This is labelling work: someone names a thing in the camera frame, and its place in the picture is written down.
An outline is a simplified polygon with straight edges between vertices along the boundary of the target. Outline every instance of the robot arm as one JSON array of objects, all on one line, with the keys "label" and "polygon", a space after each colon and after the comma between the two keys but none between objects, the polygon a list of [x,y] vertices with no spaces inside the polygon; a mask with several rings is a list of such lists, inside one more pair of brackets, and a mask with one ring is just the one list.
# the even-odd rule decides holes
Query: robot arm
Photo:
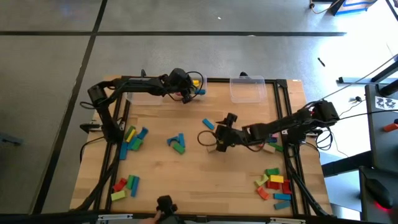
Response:
[{"label": "robot arm", "polygon": [[[175,68],[170,75],[161,75],[155,78],[132,78],[123,77],[112,81],[100,82],[87,91],[94,108],[101,118],[103,124],[101,129],[105,140],[108,142],[117,142],[123,137],[123,132],[112,119],[108,107],[124,92],[149,93],[154,96],[181,93],[183,97],[182,103],[185,104],[192,100],[190,93],[195,87],[190,76],[181,68]],[[105,93],[105,88],[114,90],[109,97]]]}]

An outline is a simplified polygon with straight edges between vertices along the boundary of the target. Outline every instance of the toy block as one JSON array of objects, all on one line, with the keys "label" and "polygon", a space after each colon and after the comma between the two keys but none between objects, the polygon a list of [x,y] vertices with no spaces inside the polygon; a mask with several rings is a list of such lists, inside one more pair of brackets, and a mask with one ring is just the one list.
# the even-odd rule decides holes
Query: toy block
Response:
[{"label": "toy block", "polygon": [[130,135],[129,135],[129,137],[127,138],[126,142],[130,142],[131,139],[132,139],[132,137],[135,135],[135,133],[136,133],[136,130],[135,130],[135,129],[132,130],[132,131],[130,132]]},{"label": "toy block", "polygon": [[290,207],[290,201],[284,201],[274,205],[276,210]]},{"label": "toy block", "polygon": [[269,178],[270,178],[271,182],[277,182],[277,183],[284,182],[284,176],[281,176],[281,175],[270,175]]},{"label": "toy block", "polygon": [[127,180],[127,189],[131,190],[132,189],[132,183],[134,182],[134,176],[129,175],[129,178]]},{"label": "toy block", "polygon": [[266,187],[267,187],[268,189],[279,190],[279,188],[280,188],[279,185],[280,185],[279,183],[277,183],[277,182],[271,182],[270,180],[268,180],[268,181],[266,182]]},{"label": "toy block", "polygon": [[279,168],[266,169],[265,173],[267,175],[279,175]]},{"label": "toy block", "polygon": [[148,134],[148,129],[142,127],[141,132],[137,135],[137,138],[144,140],[145,136]]},{"label": "toy block", "polygon": [[274,194],[274,199],[278,199],[278,200],[291,200],[292,197],[290,195],[287,194]]},{"label": "toy block", "polygon": [[124,140],[127,140],[127,138],[130,136],[132,130],[135,130],[136,128],[132,125],[130,128],[127,130],[126,135],[124,136]]},{"label": "toy block", "polygon": [[192,80],[192,81],[194,86],[199,87],[199,80]]},{"label": "toy block", "polygon": [[135,197],[137,194],[137,189],[138,189],[138,183],[139,183],[139,177],[134,176],[134,181],[132,183],[132,189],[131,189],[131,195],[132,197]]},{"label": "toy block", "polygon": [[174,136],[174,137],[169,138],[169,139],[167,140],[167,144],[170,146],[171,143],[172,143],[172,141],[176,141],[176,142],[179,143],[179,140],[180,140],[180,138],[179,138],[178,136]]},{"label": "toy block", "polygon": [[122,143],[122,147],[120,148],[120,155],[119,155],[119,160],[125,160],[127,157],[127,142]]},{"label": "toy block", "polygon": [[119,192],[123,189],[123,187],[127,184],[127,180],[125,178],[120,179],[119,183],[115,184],[112,188],[115,192]]},{"label": "toy block", "polygon": [[209,128],[209,129],[211,129],[211,130],[214,130],[214,125],[211,124],[209,120],[207,120],[207,119],[205,118],[205,119],[203,119],[202,122],[203,122],[203,124],[205,124],[205,125],[207,126],[207,128]]},{"label": "toy block", "polygon": [[184,154],[184,152],[185,152],[185,148],[182,147],[178,142],[175,142],[173,144],[173,148],[181,155]]},{"label": "toy block", "polygon": [[257,193],[260,195],[260,197],[262,199],[264,199],[264,200],[268,200],[269,199],[269,194],[264,190],[264,188],[262,186],[257,188]]},{"label": "toy block", "polygon": [[127,150],[132,150],[132,146],[134,145],[134,143],[136,143],[137,139],[137,136],[134,136],[132,138],[132,140],[129,142],[129,145],[127,146]]},{"label": "toy block", "polygon": [[264,174],[262,176],[261,180],[256,180],[255,183],[257,184],[257,187],[260,187],[261,185],[263,185],[265,182],[267,182],[268,177]]},{"label": "toy block", "polygon": [[284,194],[292,194],[292,191],[290,189],[290,180],[284,180],[284,183],[282,184],[282,192]]},{"label": "toy block", "polygon": [[180,140],[178,143],[180,143],[182,147],[185,147],[184,133],[179,133],[178,139]]},{"label": "toy block", "polygon": [[119,192],[111,194],[112,202],[114,202],[116,200],[119,200],[119,199],[122,199],[122,198],[125,198],[125,197],[126,197],[126,191],[125,190],[121,190]]},{"label": "toy block", "polygon": [[134,141],[134,144],[132,145],[132,150],[133,150],[133,151],[138,151],[139,146],[140,146],[143,142],[144,142],[144,141],[143,141],[142,139],[137,138],[137,139]]},{"label": "toy block", "polygon": [[206,94],[206,90],[195,90],[195,94],[204,95],[204,94]]},{"label": "toy block", "polygon": [[278,150],[279,152],[283,152],[283,151],[284,151],[284,148],[283,148],[282,146],[278,146],[277,144],[275,144],[275,143],[273,143],[273,142],[268,143],[268,145],[274,147],[274,148],[275,148],[276,150]]}]

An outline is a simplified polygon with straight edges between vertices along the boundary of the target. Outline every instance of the green block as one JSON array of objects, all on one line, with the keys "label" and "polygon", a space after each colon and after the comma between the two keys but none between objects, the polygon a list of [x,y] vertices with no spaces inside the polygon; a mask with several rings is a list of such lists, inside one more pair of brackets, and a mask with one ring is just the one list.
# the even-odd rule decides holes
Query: green block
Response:
[{"label": "green block", "polygon": [[177,142],[175,142],[174,144],[173,144],[173,148],[179,153],[179,154],[184,154],[184,152],[185,152],[185,148],[184,147],[182,147],[179,143],[177,143]]},{"label": "green block", "polygon": [[279,168],[266,169],[267,175],[279,175]]},{"label": "green block", "polygon": [[142,139],[137,138],[134,144],[132,145],[132,150],[133,151],[138,151],[139,146],[143,143],[144,141]]},{"label": "green block", "polygon": [[276,143],[270,142],[270,143],[268,143],[268,145],[274,147],[279,152],[283,152],[284,151],[284,148],[282,146],[278,146]]},{"label": "green block", "polygon": [[125,198],[125,197],[126,197],[126,191],[125,190],[121,190],[119,192],[111,194],[112,202],[116,201],[116,200],[119,200],[119,199],[122,199],[122,198]]},{"label": "green block", "polygon": [[127,180],[127,189],[131,190],[132,189],[132,183],[134,182],[134,175],[129,175],[129,178]]},{"label": "green block", "polygon": [[124,140],[127,141],[127,138],[129,138],[130,133],[132,132],[132,130],[134,130],[135,127],[132,125],[130,126],[129,130],[126,132],[126,135],[124,136]]}]

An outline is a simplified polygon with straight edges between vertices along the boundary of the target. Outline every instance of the gray floor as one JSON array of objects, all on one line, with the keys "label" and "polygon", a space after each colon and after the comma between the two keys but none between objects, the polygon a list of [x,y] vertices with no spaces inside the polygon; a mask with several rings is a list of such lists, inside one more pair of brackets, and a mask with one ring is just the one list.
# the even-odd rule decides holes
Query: gray floor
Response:
[{"label": "gray floor", "polygon": [[[100,4],[99,0],[0,1],[0,31],[90,31]],[[374,10],[351,17],[314,15],[307,7],[308,2],[303,0],[108,1],[99,27],[103,31],[348,34],[344,37],[98,36],[77,102],[88,100],[86,90],[104,76],[137,75],[142,68],[149,75],[160,75],[175,67],[198,70],[208,77],[236,77],[245,71],[266,78],[301,79],[307,100],[317,100],[339,88],[335,83],[337,77],[360,77],[398,53],[392,41],[396,40],[395,34],[378,26],[397,25],[384,1],[377,2]],[[0,148],[0,213],[30,210],[88,39],[0,35],[0,131],[25,140],[20,147]],[[362,94],[363,88],[359,86],[332,100],[338,111],[344,111],[350,106],[349,97]],[[362,110],[358,107],[350,113]],[[79,169],[78,153],[86,140],[78,125],[88,122],[92,114],[75,105],[44,212],[68,210]],[[364,128],[358,134],[366,135],[363,131],[366,120],[360,119]],[[348,147],[346,143],[351,139],[342,126],[336,125],[334,132],[341,151],[352,155],[369,150],[366,143],[355,149]],[[335,148],[331,153],[339,154]]]}]

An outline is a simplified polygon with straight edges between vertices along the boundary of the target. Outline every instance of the wooden tabletop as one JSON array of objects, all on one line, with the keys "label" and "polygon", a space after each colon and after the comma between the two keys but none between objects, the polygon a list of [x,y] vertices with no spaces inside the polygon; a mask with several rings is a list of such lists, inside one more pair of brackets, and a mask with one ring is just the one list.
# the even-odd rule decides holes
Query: wooden tabletop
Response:
[{"label": "wooden tabletop", "polygon": [[[120,161],[117,182],[128,175],[141,179],[136,197],[130,197],[130,190],[125,189],[127,197],[113,202],[112,211],[154,213],[157,198],[170,195],[180,214],[292,216],[291,208],[274,209],[274,204],[280,201],[272,197],[266,201],[260,198],[254,185],[265,169],[278,167],[286,177],[282,153],[251,152],[243,146],[229,147],[226,153],[208,153],[206,147],[197,141],[198,133],[207,129],[202,123],[204,118],[214,124],[228,113],[234,113],[238,116],[235,128],[277,119],[273,87],[266,87],[267,96],[262,103],[234,104],[229,96],[229,83],[208,83],[206,96],[186,105],[169,97],[165,97],[160,106],[132,105],[127,127],[134,125],[140,131],[144,126],[149,133],[139,151],[128,151],[127,159]],[[292,111],[295,112],[305,104],[302,83],[288,80],[288,87]],[[183,155],[166,144],[168,138],[178,133],[185,136]],[[88,141],[101,136],[102,133],[90,133]],[[105,147],[104,140],[85,147],[70,208],[79,206],[96,185]],[[331,213],[318,152],[301,146],[300,155],[308,189],[323,209]],[[106,185],[101,208],[105,205],[107,191]],[[266,191],[269,194],[281,193],[281,190]],[[297,187],[296,193],[298,210],[303,213]]]}]

